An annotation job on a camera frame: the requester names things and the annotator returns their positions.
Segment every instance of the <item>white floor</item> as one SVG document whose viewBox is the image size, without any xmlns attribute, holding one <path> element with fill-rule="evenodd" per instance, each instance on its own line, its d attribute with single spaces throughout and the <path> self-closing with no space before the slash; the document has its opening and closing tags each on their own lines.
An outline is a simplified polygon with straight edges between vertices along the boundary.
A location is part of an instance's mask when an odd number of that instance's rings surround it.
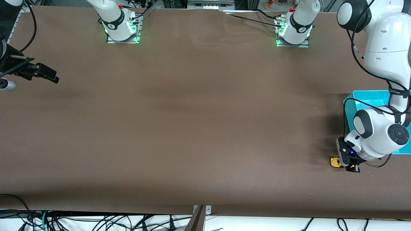
<svg viewBox="0 0 411 231">
<path fill-rule="evenodd" d="M 187 217 L 189 215 L 174 215 L 173 218 Z M 102 219 L 103 217 L 75 217 L 76 219 Z M 135 225 L 142 216 L 130 216 L 132 225 Z M 97 222 L 78 222 L 68 219 L 61 219 L 61 223 L 68 229 L 68 231 L 91 231 Z M 146 225 L 160 224 L 169 221 L 168 215 L 156 215 L 147 220 Z M 189 219 L 174 222 L 178 227 L 178 231 L 184 230 Z M 283 217 L 229 217 L 229 216 L 207 216 L 204 226 L 204 231 L 301 231 L 309 221 L 309 218 L 283 218 Z M 349 231 L 363 231 L 365 220 L 362 219 L 345 219 Z M 119 223 L 130 227 L 127 218 L 121 220 Z M 23 224 L 19 218 L 0 219 L 1 231 L 18 231 Z M 26 231 L 31 231 L 32 227 L 26 227 Z M 120 226 L 113 226 L 109 231 L 123 231 Z M 156 231 L 166 230 L 159 227 Z M 370 220 L 367 231 L 410 231 L 411 222 L 408 221 L 388 221 L 388 220 Z M 307 231 L 339 231 L 336 219 L 316 218 L 312 221 Z"/>
</svg>

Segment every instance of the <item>brown table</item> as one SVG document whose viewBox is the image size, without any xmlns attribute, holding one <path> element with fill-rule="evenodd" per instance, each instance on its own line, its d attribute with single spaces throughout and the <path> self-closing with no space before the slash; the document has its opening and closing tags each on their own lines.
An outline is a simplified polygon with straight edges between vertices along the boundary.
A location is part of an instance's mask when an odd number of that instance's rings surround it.
<svg viewBox="0 0 411 231">
<path fill-rule="evenodd" d="M 356 65 L 335 14 L 293 49 L 215 10 L 157 9 L 128 45 L 105 43 L 93 8 L 34 12 L 25 55 L 60 83 L 11 77 L 19 89 L 1 92 L 1 192 L 47 210 L 411 218 L 411 157 L 360 174 L 329 165 L 342 99 L 386 89 Z M 32 27 L 23 15 L 11 44 Z"/>
</svg>

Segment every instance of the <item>yellow object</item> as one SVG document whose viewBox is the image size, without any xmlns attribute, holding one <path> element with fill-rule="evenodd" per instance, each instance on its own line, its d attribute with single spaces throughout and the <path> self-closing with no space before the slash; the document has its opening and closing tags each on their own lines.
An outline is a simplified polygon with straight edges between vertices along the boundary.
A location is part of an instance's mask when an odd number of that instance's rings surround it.
<svg viewBox="0 0 411 231">
<path fill-rule="evenodd" d="M 340 162 L 339 162 L 339 158 L 338 158 L 338 157 L 331 158 L 330 164 L 331 164 L 331 166 L 333 166 L 334 168 L 342 168 L 342 166 L 341 166 L 341 164 L 340 164 Z"/>
</svg>

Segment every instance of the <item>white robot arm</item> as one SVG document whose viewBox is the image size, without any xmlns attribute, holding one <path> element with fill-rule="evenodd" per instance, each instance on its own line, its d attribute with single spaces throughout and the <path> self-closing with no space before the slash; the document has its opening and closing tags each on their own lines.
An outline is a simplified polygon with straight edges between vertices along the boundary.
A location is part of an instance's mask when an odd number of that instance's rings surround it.
<svg viewBox="0 0 411 231">
<path fill-rule="evenodd" d="M 300 44 L 309 36 L 312 23 L 320 12 L 318 0 L 301 0 L 294 12 L 288 12 L 284 17 L 285 27 L 278 34 L 290 44 Z"/>
<path fill-rule="evenodd" d="M 359 110 L 354 115 L 355 130 L 337 139 L 340 163 L 348 171 L 359 172 L 360 163 L 391 154 L 410 139 L 406 127 L 411 117 L 404 112 L 410 105 L 411 17 L 405 13 L 410 5 L 405 1 L 346 0 L 338 10 L 342 28 L 367 33 L 364 66 L 387 80 L 390 91 L 387 105 Z"/>
<path fill-rule="evenodd" d="M 100 15 L 107 34 L 116 41 L 128 39 L 136 33 L 136 27 L 132 27 L 132 18 L 135 13 L 120 8 L 115 0 L 86 0 Z"/>
</svg>

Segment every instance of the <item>blue bin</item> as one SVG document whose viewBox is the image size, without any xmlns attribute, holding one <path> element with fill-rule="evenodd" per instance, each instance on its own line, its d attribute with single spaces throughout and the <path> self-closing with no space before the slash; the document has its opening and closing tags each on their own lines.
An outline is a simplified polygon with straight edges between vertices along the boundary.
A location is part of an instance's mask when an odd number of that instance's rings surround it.
<svg viewBox="0 0 411 231">
<path fill-rule="evenodd" d="M 390 98 L 390 93 L 388 90 L 358 90 L 353 91 L 347 98 L 344 99 L 345 102 L 348 98 L 354 98 L 361 100 L 373 106 L 382 106 L 388 104 L 388 99 Z M 354 130 L 353 119 L 354 115 L 358 110 L 369 108 L 369 106 L 357 102 L 355 100 L 349 100 L 345 104 L 345 114 L 348 121 L 348 127 L 350 131 Z M 411 154 L 411 142 L 405 145 L 400 150 L 393 152 L 393 154 L 409 155 Z"/>
</svg>

